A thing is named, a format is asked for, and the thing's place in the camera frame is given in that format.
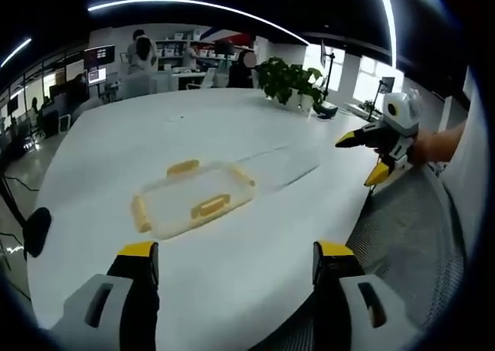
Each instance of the computer monitor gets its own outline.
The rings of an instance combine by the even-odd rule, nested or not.
[[[10,101],[7,103],[7,115],[12,115],[12,113],[17,109],[19,109],[19,95],[11,98]]]
[[[98,70],[92,70],[87,72],[87,85],[91,86],[96,83],[103,83],[107,80],[107,68],[102,67]]]
[[[84,69],[108,65],[115,61],[115,44],[111,46],[94,47],[84,50]]]

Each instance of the floor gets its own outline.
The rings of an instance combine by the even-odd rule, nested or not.
[[[20,160],[12,163],[5,172],[5,175],[8,177],[16,177],[30,189],[39,189],[43,183],[46,170],[64,136],[65,135],[57,135],[46,140],[40,140],[39,143],[35,144]],[[22,214],[26,217],[29,216],[35,209],[37,191],[29,191],[25,186],[14,179],[8,179],[7,182]],[[31,306],[23,246],[17,241],[23,242],[22,231],[5,205],[4,200],[1,198],[0,233],[9,233],[15,236],[0,236],[0,241],[3,246],[3,249],[0,249],[0,267],[2,267],[2,270],[9,281],[12,295],[17,297],[19,304],[24,308],[26,314],[34,320],[35,317]]]

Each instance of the white round table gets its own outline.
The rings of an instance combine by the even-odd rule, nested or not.
[[[280,110],[259,90],[156,94],[85,112],[64,138],[37,206],[53,215],[42,254],[28,259],[32,305],[50,328],[63,303],[105,274],[134,227],[133,194],[177,162],[236,162],[287,144],[321,144],[321,164],[207,225],[159,244],[157,349],[246,349],[278,328],[312,292],[312,243],[345,243],[376,155],[338,149],[364,125]]]

